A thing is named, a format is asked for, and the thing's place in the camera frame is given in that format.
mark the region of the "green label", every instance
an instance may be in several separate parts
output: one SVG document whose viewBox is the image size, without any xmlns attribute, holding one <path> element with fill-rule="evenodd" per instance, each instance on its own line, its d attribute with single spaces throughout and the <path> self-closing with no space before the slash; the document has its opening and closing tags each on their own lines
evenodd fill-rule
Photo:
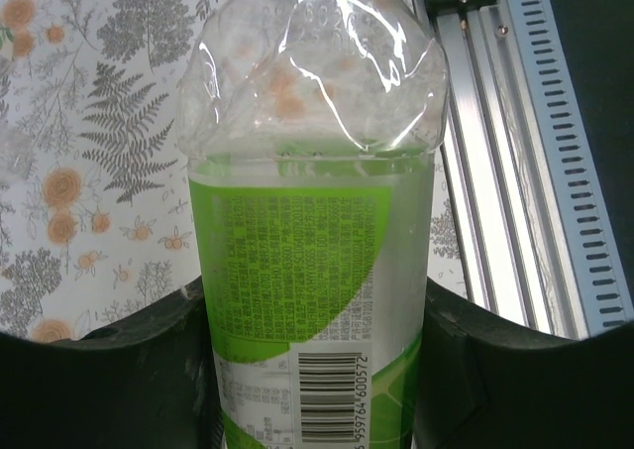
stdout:
<svg viewBox="0 0 634 449">
<path fill-rule="evenodd" d="M 214 350 L 235 363 L 324 330 L 366 280 L 390 209 L 389 187 L 190 186 Z"/>
</svg>

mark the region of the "fern leaf print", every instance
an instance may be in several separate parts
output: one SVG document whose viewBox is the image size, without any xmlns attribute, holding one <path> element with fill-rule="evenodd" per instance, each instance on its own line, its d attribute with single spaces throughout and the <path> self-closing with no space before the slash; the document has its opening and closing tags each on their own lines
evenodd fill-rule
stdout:
<svg viewBox="0 0 634 449">
<path fill-rule="evenodd" d="M 189 51 L 195 17 L 183 0 L 115 0 L 119 11 L 97 31 L 103 54 L 126 62 L 145 49 L 154 69 Z"/>
<path fill-rule="evenodd" d="M 125 75 L 124 69 L 117 70 L 114 65 L 97 64 L 95 88 L 88 96 L 97 100 L 88 105 L 84 121 L 98 130 L 86 131 L 79 137 L 94 144 L 94 148 L 85 150 L 82 156 L 110 174 L 105 190 L 120 190 L 117 203 L 133 204 L 138 194 L 162 188 L 162 183 L 153 181 L 153 176 L 177 160 L 152 161 L 173 124 L 172 120 L 154 132 L 155 120 L 167 94 L 150 98 L 155 83 L 138 86 L 141 75 Z"/>
</svg>

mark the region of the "barcode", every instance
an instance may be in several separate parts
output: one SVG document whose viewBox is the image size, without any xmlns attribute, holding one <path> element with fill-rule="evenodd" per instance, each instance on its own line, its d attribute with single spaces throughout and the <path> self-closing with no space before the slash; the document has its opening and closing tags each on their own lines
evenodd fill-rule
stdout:
<svg viewBox="0 0 634 449">
<path fill-rule="evenodd" d="M 355 432 L 357 363 L 362 353 L 299 353 L 301 438 L 305 443 L 350 444 Z"/>
</svg>

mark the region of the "floral backdrop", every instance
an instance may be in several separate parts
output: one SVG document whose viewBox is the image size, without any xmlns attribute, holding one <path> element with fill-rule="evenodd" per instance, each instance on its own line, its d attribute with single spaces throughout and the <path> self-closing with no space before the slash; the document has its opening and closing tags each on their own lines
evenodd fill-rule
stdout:
<svg viewBox="0 0 634 449">
<path fill-rule="evenodd" d="M 81 338 L 199 276 L 174 90 L 225 1 L 0 0 L 0 330 Z M 430 276 L 463 293 L 436 171 Z"/>
</svg>

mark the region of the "clear plastic bottle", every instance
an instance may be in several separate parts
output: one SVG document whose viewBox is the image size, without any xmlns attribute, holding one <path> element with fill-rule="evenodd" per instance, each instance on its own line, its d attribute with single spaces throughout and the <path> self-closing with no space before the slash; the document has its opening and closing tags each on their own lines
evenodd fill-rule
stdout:
<svg viewBox="0 0 634 449">
<path fill-rule="evenodd" d="M 229 449 L 411 432 L 448 72 L 401 0 L 230 0 L 179 145 Z"/>
</svg>

